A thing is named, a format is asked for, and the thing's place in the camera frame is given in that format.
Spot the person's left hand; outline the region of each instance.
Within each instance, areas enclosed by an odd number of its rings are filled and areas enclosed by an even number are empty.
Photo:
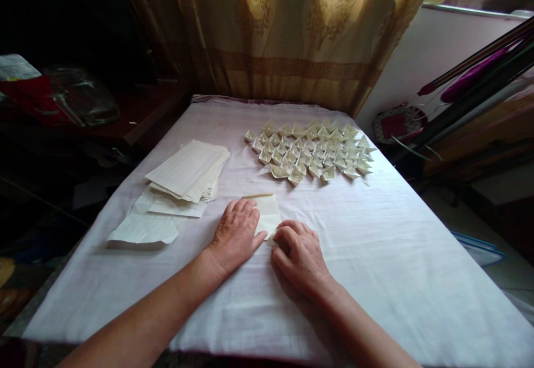
[[[256,205],[255,200],[248,198],[230,201],[207,246],[225,276],[251,258],[267,236],[267,231],[254,236],[260,219],[260,211],[254,208]]]

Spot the stack of paper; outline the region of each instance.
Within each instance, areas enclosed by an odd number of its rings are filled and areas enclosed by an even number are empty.
[[[217,198],[217,181],[230,152],[193,140],[146,175],[151,182],[107,238],[133,243],[172,242],[186,217],[201,217]]]

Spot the curtain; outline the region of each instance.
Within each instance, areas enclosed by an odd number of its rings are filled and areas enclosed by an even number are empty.
[[[132,0],[152,41],[186,43],[186,63],[166,48],[160,59],[178,72],[192,67],[202,93],[315,103],[352,116],[422,2]]]

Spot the finger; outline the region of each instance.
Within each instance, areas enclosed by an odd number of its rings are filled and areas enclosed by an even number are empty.
[[[309,228],[308,225],[306,225],[306,224],[303,223],[303,222],[301,222],[300,224],[302,225],[302,227],[304,228],[304,230],[305,230],[306,232],[308,232],[308,233],[310,233],[310,234],[312,233],[312,232],[311,232],[312,230]]]
[[[260,210],[252,210],[250,212],[250,218],[253,220],[254,230],[256,230],[258,222],[260,221]]]
[[[298,235],[292,228],[290,228],[289,226],[284,226],[277,230],[273,240],[276,241],[280,238],[283,238],[288,242],[289,247],[295,248],[297,237]]]
[[[289,272],[289,270],[291,269],[291,260],[277,245],[273,246],[273,260],[276,265],[279,266],[282,272],[287,276],[287,272]]]
[[[226,209],[224,210],[223,215],[228,215],[229,213],[231,213],[234,210],[234,206],[236,205],[237,202],[238,202],[237,200],[230,201],[228,205],[226,206]]]
[[[261,231],[256,236],[254,236],[254,239],[252,240],[252,249],[254,250],[254,252],[256,252],[256,250],[260,248],[261,244],[267,237],[267,234],[267,231]]]
[[[258,202],[256,200],[247,199],[245,202],[245,205],[243,206],[243,213],[249,215],[253,208],[258,205]]]
[[[293,229],[298,235],[306,232],[304,229],[304,226],[302,226],[302,222],[299,222],[299,221],[286,220],[286,221],[283,221],[280,225],[278,225],[279,228],[287,227],[287,226]]]
[[[236,205],[234,206],[234,212],[241,212],[247,200],[248,200],[247,198],[240,198],[238,202],[236,203]]]

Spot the person's right hand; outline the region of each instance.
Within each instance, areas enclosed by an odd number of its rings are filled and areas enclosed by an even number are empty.
[[[273,240],[274,262],[305,296],[313,299],[334,281],[324,262],[319,236],[308,225],[283,221]]]

